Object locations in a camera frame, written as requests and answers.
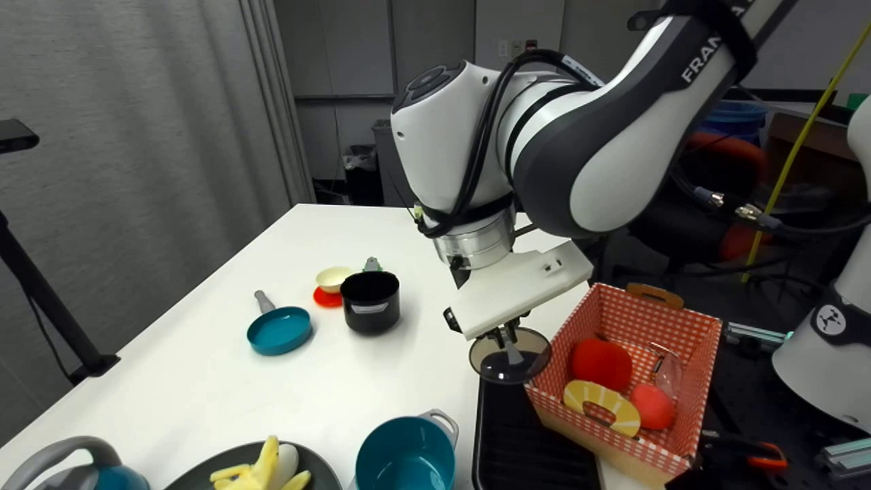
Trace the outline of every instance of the metal stand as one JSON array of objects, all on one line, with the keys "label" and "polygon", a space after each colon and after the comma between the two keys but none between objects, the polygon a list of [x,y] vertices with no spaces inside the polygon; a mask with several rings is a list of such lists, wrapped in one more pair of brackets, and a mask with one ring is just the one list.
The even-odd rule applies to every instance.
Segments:
[{"label": "metal stand", "polygon": [[71,309],[59,301],[49,281],[36,270],[19,239],[11,235],[4,215],[0,213],[0,258],[21,281],[24,294],[45,312],[59,338],[78,357],[81,367],[71,373],[71,382],[78,383],[86,376],[102,376],[119,357],[100,354],[83,330],[77,323]]}]

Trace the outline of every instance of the plate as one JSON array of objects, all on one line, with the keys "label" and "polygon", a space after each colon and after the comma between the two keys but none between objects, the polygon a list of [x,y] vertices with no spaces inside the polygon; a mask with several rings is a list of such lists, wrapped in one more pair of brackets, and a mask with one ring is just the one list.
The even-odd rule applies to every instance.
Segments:
[{"label": "plate", "polygon": [[[213,490],[209,474],[228,467],[228,465],[244,465],[244,462],[255,462],[255,458],[262,454],[262,441],[259,443],[244,443],[244,446],[234,446],[228,451],[221,451],[203,462],[198,462],[196,467],[191,467],[188,474],[181,474],[176,482],[168,484],[168,490]],[[305,490],[339,490],[338,475],[332,474],[332,467],[326,465],[326,459],[320,459],[313,450],[300,446],[300,470],[311,470],[311,482]]]}]

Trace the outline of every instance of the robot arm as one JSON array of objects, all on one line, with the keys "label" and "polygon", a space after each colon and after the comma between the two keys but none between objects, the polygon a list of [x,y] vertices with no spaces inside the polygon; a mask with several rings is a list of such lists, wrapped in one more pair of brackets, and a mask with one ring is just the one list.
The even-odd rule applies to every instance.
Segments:
[{"label": "robot arm", "polygon": [[748,68],[731,54],[741,36],[763,43],[790,5],[673,0],[607,83],[553,51],[542,60],[565,75],[466,62],[409,83],[392,111],[394,145],[418,229],[462,271],[447,320],[479,338],[590,277],[590,260],[571,243],[511,254],[515,201],[533,225],[571,239],[633,220],[690,123],[726,90],[734,64]]}]

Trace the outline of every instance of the table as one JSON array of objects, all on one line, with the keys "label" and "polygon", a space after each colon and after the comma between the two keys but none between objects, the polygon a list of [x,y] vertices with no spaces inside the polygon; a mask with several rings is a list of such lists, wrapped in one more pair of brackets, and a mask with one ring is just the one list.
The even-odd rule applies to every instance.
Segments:
[{"label": "table", "polygon": [[[533,232],[516,251],[553,244],[556,237]],[[368,256],[403,281],[403,319],[380,338],[353,334],[339,309],[311,299],[318,270],[361,270]],[[278,304],[308,308],[316,338],[286,357],[255,357],[244,339],[259,315],[255,288]],[[375,424],[440,409],[460,422],[458,486],[470,486],[479,379],[466,358],[469,339],[440,320],[452,290],[450,270],[405,210],[296,205],[132,338],[116,367],[81,382],[11,439],[0,482],[45,443],[98,435],[151,486],[165,486],[202,459],[271,433],[311,446],[350,482],[357,450]],[[586,290],[556,296],[527,323],[556,334]],[[602,482],[639,486],[607,465]]]}]

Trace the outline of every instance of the red plastic basket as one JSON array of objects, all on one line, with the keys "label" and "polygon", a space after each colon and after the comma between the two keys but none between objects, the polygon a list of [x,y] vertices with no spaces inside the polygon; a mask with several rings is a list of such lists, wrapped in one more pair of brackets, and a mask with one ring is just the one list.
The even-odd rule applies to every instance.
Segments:
[{"label": "red plastic basket", "polygon": [[[639,482],[662,486],[688,470],[696,458],[722,320],[684,308],[680,296],[662,288],[628,286],[628,290],[595,282],[556,334],[550,364],[526,383],[526,392],[542,424],[583,443]],[[625,439],[598,418],[562,405],[571,345],[592,334],[628,352],[633,367],[632,387],[651,379],[662,352],[678,357],[678,418],[670,431],[639,431],[639,435]]]}]

